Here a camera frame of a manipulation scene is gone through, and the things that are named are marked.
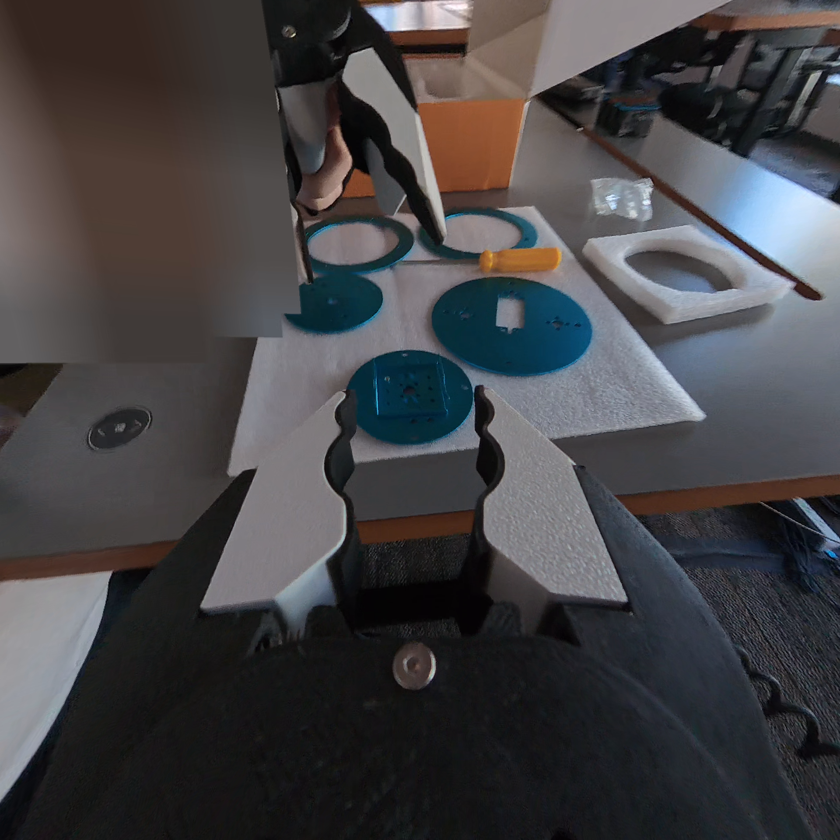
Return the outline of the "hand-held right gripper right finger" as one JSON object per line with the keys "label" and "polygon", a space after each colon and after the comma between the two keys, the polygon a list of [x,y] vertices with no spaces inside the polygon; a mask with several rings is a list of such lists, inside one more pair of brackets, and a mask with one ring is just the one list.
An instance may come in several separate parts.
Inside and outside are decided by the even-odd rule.
{"label": "hand-held right gripper right finger", "polygon": [[479,588],[515,605],[527,634],[556,605],[626,610],[573,460],[484,385],[476,387],[475,421],[486,484],[473,530]]}

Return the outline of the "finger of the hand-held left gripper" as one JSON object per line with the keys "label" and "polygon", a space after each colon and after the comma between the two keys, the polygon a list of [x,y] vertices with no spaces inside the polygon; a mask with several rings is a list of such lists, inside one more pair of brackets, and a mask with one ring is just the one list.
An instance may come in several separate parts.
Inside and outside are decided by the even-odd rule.
{"label": "finger of the hand-held left gripper", "polygon": [[371,175],[386,173],[399,187],[427,236],[446,237],[446,216],[417,106],[406,96],[373,49],[351,54],[342,83],[350,102],[371,109],[369,135],[377,155],[367,161]]}
{"label": "finger of the hand-held left gripper", "polygon": [[364,139],[363,150],[376,202],[384,215],[393,216],[412,194],[411,156],[399,143],[386,143],[382,150],[373,138]]}

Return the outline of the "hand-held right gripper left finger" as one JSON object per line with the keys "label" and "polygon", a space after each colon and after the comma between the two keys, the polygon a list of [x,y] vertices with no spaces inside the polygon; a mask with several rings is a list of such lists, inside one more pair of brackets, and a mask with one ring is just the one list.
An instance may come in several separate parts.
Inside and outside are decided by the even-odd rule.
{"label": "hand-held right gripper left finger", "polygon": [[259,464],[206,589],[204,614],[271,610],[292,634],[348,606],[361,563],[352,501],[356,398],[340,391]]}

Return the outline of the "blue square metal bracket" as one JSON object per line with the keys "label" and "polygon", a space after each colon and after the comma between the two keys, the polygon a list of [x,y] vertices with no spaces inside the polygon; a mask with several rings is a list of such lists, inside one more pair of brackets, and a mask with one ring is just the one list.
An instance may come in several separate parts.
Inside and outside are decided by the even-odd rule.
{"label": "blue square metal bracket", "polygon": [[409,362],[398,354],[393,360],[374,360],[374,409],[380,419],[415,421],[445,417],[448,394],[441,362]]}

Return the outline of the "round desk grommet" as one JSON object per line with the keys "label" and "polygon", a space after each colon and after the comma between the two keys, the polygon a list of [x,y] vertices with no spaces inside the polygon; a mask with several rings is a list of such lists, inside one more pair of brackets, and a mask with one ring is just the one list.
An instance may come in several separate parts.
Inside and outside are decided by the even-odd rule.
{"label": "round desk grommet", "polygon": [[91,451],[104,452],[125,446],[146,432],[153,415],[144,406],[121,406],[93,422],[86,443]]}

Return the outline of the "background desk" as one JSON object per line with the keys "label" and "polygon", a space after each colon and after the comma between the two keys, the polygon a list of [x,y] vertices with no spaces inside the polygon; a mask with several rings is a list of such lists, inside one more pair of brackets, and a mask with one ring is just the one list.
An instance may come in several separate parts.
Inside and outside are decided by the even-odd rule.
{"label": "background desk", "polygon": [[790,110],[778,127],[782,133],[796,130],[802,124],[806,105],[816,103],[820,79],[838,69],[836,60],[818,61],[810,57],[814,49],[829,46],[827,37],[831,29],[838,32],[838,1],[729,2],[691,20],[690,25],[719,33],[748,33],[756,45],[780,51],[759,99],[731,142],[730,150],[743,158],[749,157],[769,129],[792,78],[802,74],[803,81],[794,88]]}

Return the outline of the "person's left hand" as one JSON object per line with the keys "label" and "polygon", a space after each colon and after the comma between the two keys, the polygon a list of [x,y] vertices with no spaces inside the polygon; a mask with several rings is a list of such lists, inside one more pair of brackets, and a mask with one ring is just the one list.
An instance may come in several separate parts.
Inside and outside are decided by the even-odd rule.
{"label": "person's left hand", "polygon": [[329,209],[343,194],[354,166],[350,149],[336,123],[328,131],[323,163],[311,174],[301,175],[297,204],[310,214]]}

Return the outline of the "white foam box insert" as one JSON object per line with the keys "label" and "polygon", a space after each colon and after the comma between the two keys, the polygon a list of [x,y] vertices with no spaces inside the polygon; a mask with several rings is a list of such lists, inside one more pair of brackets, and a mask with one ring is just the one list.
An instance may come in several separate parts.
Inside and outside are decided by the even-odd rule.
{"label": "white foam box insert", "polygon": [[469,74],[462,60],[409,56],[406,71],[417,103],[460,101],[469,97]]}

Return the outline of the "cardboard box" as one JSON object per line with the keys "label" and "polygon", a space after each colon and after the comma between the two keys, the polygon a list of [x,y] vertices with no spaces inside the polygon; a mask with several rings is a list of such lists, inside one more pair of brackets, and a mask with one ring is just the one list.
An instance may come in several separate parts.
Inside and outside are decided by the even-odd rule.
{"label": "cardboard box", "polygon": [[474,2],[469,97],[418,103],[441,193],[506,189],[531,98],[721,5],[712,1]]}

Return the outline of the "small plain blue disc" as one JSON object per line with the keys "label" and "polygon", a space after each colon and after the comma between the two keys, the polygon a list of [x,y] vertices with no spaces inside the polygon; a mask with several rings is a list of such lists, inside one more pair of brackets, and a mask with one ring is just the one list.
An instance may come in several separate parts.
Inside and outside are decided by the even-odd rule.
{"label": "small plain blue disc", "polygon": [[300,313],[285,314],[294,327],[309,333],[348,332],[374,319],[383,293],[365,276],[334,271],[299,286]]}

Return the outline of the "white foam sheet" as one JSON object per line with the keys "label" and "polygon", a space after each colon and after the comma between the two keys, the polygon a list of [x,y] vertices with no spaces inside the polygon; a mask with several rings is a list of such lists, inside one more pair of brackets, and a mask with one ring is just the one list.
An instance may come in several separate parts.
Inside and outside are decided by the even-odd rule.
{"label": "white foam sheet", "polygon": [[[563,252],[560,267],[537,280],[579,303],[593,327],[588,350],[558,372],[510,377],[458,361],[472,385],[496,391],[551,439],[699,422],[706,415],[583,269],[534,206],[513,206],[535,224],[539,244]],[[452,358],[436,340],[431,315],[439,297],[467,279],[452,266],[394,266],[371,276],[383,293],[378,314],[357,329],[319,335],[291,326],[279,338],[257,339],[227,472],[253,469],[302,425],[351,375],[379,354],[424,350]]]}

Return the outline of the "large blue disc rectangular hole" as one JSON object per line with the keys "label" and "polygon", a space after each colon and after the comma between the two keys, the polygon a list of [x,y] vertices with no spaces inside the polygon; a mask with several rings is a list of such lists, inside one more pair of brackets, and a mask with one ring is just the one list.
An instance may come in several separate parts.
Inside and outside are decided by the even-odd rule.
{"label": "large blue disc rectangular hole", "polygon": [[[497,325],[499,301],[518,301],[523,324]],[[483,371],[545,375],[572,366],[589,349],[592,322],[561,291],[535,280],[490,276],[449,288],[435,303],[436,337],[452,354]]]}

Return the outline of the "white foam block round hole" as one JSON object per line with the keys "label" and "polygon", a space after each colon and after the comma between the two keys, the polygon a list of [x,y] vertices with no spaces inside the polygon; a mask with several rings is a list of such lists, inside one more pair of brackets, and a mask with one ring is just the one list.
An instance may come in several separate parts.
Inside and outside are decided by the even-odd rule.
{"label": "white foam block round hole", "polygon": [[[720,270],[728,289],[675,290],[630,267],[631,256],[663,252],[698,259]],[[664,324],[715,317],[774,303],[795,287],[742,252],[719,244],[692,225],[590,238],[583,255],[620,291]]]}

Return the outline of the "white cloth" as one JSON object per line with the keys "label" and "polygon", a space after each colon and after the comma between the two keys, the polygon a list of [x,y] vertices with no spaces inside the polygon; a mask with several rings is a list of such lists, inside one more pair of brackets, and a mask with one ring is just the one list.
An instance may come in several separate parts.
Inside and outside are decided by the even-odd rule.
{"label": "white cloth", "polygon": [[2,838],[38,788],[95,641],[111,573],[1,584]]}

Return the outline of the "yellow handled screwdriver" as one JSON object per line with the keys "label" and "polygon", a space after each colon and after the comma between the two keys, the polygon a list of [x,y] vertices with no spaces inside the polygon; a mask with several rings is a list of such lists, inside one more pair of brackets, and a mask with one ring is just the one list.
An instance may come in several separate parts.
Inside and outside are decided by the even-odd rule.
{"label": "yellow handled screwdriver", "polygon": [[506,272],[539,273],[559,268],[562,257],[562,251],[556,247],[509,248],[499,251],[485,250],[477,257],[468,257],[466,259],[403,259],[395,263],[395,268],[458,266],[475,269],[483,274],[502,274]]}

